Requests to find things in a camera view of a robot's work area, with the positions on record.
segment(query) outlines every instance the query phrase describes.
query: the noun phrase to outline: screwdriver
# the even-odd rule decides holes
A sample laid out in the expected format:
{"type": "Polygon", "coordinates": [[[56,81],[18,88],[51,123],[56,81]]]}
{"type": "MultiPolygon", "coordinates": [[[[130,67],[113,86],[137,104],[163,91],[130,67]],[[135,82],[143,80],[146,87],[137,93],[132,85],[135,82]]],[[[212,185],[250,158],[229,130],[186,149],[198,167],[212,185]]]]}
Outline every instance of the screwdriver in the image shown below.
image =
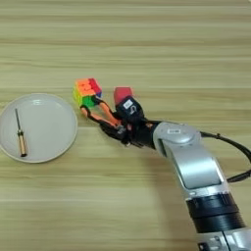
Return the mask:
{"type": "Polygon", "coordinates": [[[25,133],[21,129],[21,126],[20,126],[19,112],[17,108],[15,109],[15,113],[16,113],[16,118],[17,118],[17,123],[18,123],[18,137],[19,137],[19,142],[20,142],[21,157],[25,157],[27,156],[25,137],[24,137],[25,133]]]}

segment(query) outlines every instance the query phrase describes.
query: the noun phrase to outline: colorful toy blocks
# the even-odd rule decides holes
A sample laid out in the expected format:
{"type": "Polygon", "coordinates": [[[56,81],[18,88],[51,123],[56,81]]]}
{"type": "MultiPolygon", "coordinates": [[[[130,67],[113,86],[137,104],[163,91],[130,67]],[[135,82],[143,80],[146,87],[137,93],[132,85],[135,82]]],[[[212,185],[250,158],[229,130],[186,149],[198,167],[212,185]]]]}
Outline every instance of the colorful toy blocks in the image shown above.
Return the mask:
{"type": "Polygon", "coordinates": [[[98,96],[101,98],[102,89],[95,78],[81,78],[77,79],[74,88],[74,98],[78,106],[85,105],[93,107],[95,104],[91,100],[91,96],[98,96]]]}

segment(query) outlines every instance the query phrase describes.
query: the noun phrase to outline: toy block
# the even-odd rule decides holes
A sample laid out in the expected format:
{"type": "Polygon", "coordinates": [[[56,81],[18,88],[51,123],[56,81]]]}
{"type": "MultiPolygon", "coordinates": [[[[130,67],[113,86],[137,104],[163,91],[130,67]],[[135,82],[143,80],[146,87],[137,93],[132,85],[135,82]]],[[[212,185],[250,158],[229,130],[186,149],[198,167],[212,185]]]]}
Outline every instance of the toy block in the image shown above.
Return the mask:
{"type": "Polygon", "coordinates": [[[91,100],[92,96],[101,98],[102,90],[95,78],[81,78],[77,79],[74,87],[74,99],[78,106],[85,105],[93,107],[95,104],[91,100]]]}
{"type": "Polygon", "coordinates": [[[126,97],[133,96],[130,87],[116,87],[114,91],[115,104],[120,104],[126,97]]]}
{"type": "Polygon", "coordinates": [[[94,78],[89,79],[89,84],[91,88],[97,93],[102,92],[101,87],[99,86],[98,82],[94,78]]]}

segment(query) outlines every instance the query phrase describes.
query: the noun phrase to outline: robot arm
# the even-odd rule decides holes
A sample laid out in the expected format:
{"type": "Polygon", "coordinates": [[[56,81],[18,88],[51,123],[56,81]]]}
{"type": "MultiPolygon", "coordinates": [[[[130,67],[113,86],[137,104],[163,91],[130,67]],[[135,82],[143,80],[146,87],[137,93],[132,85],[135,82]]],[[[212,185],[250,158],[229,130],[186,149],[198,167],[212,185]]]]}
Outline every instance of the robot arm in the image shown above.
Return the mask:
{"type": "MultiPolygon", "coordinates": [[[[109,121],[81,106],[84,115],[122,144],[156,149],[173,164],[190,217],[198,233],[201,251],[251,251],[251,229],[241,219],[226,178],[217,160],[201,144],[201,132],[189,125],[148,121],[129,93],[120,98],[113,113],[108,105],[92,96],[109,121]]],[[[231,140],[251,161],[251,152],[231,140]]],[[[232,180],[242,180],[250,171],[232,180]]]]}
{"type": "Polygon", "coordinates": [[[198,232],[199,250],[251,250],[251,229],[245,227],[217,160],[189,125],[159,123],[155,149],[168,158],[198,232]]]}

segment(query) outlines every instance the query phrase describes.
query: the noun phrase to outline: black cable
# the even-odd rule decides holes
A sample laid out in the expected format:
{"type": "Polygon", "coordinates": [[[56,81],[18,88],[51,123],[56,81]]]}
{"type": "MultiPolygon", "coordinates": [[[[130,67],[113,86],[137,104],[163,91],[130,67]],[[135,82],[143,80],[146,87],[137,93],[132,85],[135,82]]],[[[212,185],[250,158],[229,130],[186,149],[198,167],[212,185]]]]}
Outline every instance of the black cable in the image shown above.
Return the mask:
{"type": "MultiPolygon", "coordinates": [[[[212,138],[216,138],[216,139],[219,139],[221,141],[224,141],[234,147],[236,147],[238,150],[240,150],[243,154],[245,154],[245,156],[248,158],[249,162],[251,163],[251,151],[245,147],[244,145],[241,145],[229,138],[226,138],[226,137],[223,137],[221,136],[219,133],[218,134],[212,134],[212,133],[209,133],[209,132],[205,132],[205,131],[201,131],[201,136],[202,137],[212,137],[212,138]]],[[[247,172],[244,172],[240,175],[237,175],[237,176],[232,176],[232,177],[229,177],[227,179],[227,181],[229,183],[233,183],[233,182],[239,182],[239,181],[243,181],[245,180],[246,178],[250,177],[251,176],[251,169],[248,170],[247,172]]]]}

